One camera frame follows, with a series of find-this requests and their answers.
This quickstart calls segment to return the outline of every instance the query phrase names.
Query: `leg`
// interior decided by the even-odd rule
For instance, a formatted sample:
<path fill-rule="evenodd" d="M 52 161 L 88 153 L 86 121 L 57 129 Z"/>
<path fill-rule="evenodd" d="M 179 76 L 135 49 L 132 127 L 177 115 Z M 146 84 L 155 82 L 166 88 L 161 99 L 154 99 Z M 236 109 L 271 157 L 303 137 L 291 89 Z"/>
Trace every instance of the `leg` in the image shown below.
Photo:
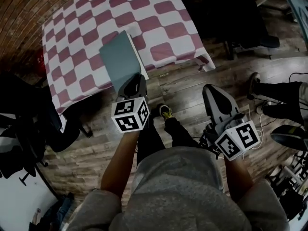
<path fill-rule="evenodd" d="M 278 119 L 289 119 L 303 125 L 304 120 L 300 114 L 299 107 L 297 106 L 290 104 L 264 106 L 263 114 Z"/>
<path fill-rule="evenodd" d="M 137 165 L 147 156 L 165 149 L 162 139 L 154 127 L 151 115 L 149 116 L 149 127 L 140 132 L 137 145 Z"/>
<path fill-rule="evenodd" d="M 260 84 L 255 83 L 253 92 L 256 95 L 264 95 L 284 103 L 298 103 L 298 92 L 302 82 Z"/>
<path fill-rule="evenodd" d="M 166 119 L 165 124 L 165 131 L 172 137 L 172 147 L 199 147 L 198 142 L 193 140 L 188 131 L 179 123 L 176 118 L 171 117 Z"/>

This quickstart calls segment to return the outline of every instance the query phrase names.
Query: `person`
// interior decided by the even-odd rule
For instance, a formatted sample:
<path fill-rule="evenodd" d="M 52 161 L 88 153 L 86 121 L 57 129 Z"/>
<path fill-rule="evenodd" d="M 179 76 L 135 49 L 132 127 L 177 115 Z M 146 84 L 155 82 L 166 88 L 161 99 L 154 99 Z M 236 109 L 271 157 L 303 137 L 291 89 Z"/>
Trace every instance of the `person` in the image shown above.
<path fill-rule="evenodd" d="M 304 126 L 308 130 L 308 83 L 289 82 L 278 84 L 260 83 L 260 74 L 253 73 L 250 77 L 248 99 L 255 95 L 263 95 L 280 102 L 277 105 L 263 105 L 263 114 L 278 118 L 289 119 Z"/>
<path fill-rule="evenodd" d="M 230 198 L 214 154 L 198 147 L 168 106 L 161 105 L 159 114 L 172 148 L 165 148 L 151 117 L 148 128 L 125 133 L 101 188 L 88 194 L 67 231 L 289 230 L 274 191 L 265 180 L 253 183 L 242 158 L 225 159 Z M 137 144 L 138 166 L 124 212 L 121 197 Z"/>

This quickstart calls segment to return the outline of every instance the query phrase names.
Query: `gray t-shirt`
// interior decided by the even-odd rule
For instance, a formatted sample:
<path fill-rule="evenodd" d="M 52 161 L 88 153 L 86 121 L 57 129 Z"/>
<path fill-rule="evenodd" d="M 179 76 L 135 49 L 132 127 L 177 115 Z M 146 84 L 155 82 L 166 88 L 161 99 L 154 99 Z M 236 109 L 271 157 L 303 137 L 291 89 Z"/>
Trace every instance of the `gray t-shirt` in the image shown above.
<path fill-rule="evenodd" d="M 91 192 L 68 231 L 287 231 L 275 193 L 261 181 L 235 203 L 222 192 L 213 155 L 174 147 L 145 158 L 137 168 L 125 212 L 111 192 Z"/>

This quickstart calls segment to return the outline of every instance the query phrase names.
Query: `sneaker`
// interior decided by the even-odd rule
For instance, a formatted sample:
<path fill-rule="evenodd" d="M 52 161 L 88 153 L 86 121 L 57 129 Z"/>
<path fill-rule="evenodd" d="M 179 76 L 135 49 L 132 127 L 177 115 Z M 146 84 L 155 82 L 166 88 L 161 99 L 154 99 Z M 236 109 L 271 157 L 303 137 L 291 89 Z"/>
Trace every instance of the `sneaker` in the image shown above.
<path fill-rule="evenodd" d="M 253 73 L 249 79 L 249 90 L 248 90 L 248 94 L 247 94 L 247 98 L 249 100 L 253 100 L 254 97 L 254 85 L 256 83 L 260 83 L 260 74 L 259 73 Z"/>
<path fill-rule="evenodd" d="M 166 121 L 169 118 L 174 117 L 172 112 L 171 112 L 171 108 L 169 108 L 167 105 L 165 104 L 159 104 L 158 105 L 158 111 L 159 114 L 162 118 L 164 118 L 164 120 Z"/>
<path fill-rule="evenodd" d="M 259 115 L 263 114 L 263 108 L 264 108 L 265 106 L 269 106 L 269 105 L 271 105 L 271 101 L 265 101 L 265 102 L 261 103 L 261 104 L 256 108 L 256 113 L 259 114 Z"/>

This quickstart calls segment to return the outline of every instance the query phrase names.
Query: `red and white tablecloth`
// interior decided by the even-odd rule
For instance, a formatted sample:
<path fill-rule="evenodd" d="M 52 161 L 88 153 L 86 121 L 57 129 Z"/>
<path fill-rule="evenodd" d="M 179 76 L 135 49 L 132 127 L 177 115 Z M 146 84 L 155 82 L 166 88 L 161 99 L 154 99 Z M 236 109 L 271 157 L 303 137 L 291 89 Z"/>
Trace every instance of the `red and white tablecloth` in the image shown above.
<path fill-rule="evenodd" d="M 146 70 L 195 58 L 205 71 L 215 68 L 181 0 L 71 0 L 42 29 L 58 113 L 111 86 L 99 49 L 123 30 Z"/>

